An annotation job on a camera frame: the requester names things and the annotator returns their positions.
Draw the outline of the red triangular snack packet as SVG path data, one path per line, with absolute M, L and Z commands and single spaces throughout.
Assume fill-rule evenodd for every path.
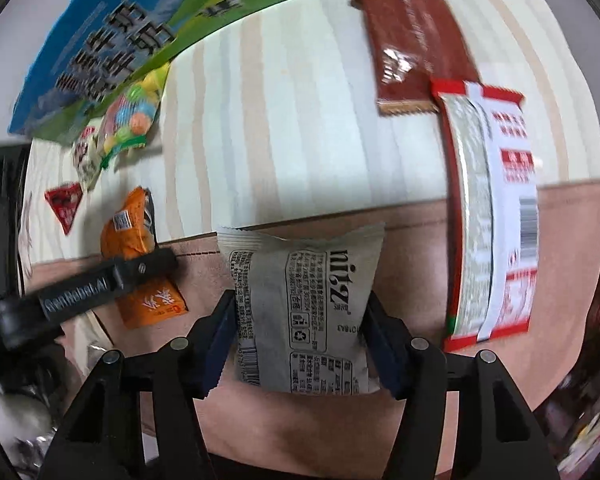
M 50 188 L 44 193 L 46 203 L 52 208 L 65 235 L 71 231 L 82 197 L 83 188 L 79 182 L 64 183 L 57 188 Z

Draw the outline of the red white noodle packet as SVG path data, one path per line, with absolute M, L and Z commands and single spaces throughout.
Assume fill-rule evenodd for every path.
M 528 330 L 539 266 L 539 205 L 522 94 L 435 79 L 431 93 L 452 200 L 452 281 L 444 348 Z

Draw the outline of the cardboard box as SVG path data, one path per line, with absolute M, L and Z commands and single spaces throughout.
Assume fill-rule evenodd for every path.
M 283 1 L 70 0 L 24 78 L 8 131 L 69 145 L 132 81 Z

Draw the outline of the colourful gumball bag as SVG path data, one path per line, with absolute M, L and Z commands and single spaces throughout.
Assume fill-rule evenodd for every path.
M 135 81 L 112 102 L 97 136 L 100 168 L 107 169 L 121 153 L 143 148 L 155 122 L 171 64 Z

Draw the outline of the white nitz snack packet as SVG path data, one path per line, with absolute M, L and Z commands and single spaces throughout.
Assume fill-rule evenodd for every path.
M 328 240 L 219 229 L 236 295 L 237 377 L 310 396 L 378 391 L 358 331 L 384 239 L 382 224 Z

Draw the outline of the small white candy packet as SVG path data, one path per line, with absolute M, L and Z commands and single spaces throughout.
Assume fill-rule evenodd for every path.
M 72 147 L 73 167 L 85 191 L 91 191 L 100 174 L 102 154 L 98 150 L 100 121 L 94 119 L 82 130 Z

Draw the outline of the dark red snack packet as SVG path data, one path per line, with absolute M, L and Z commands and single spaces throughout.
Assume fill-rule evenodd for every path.
M 382 116 L 435 113 L 430 81 L 480 75 L 446 0 L 350 0 L 363 14 Z

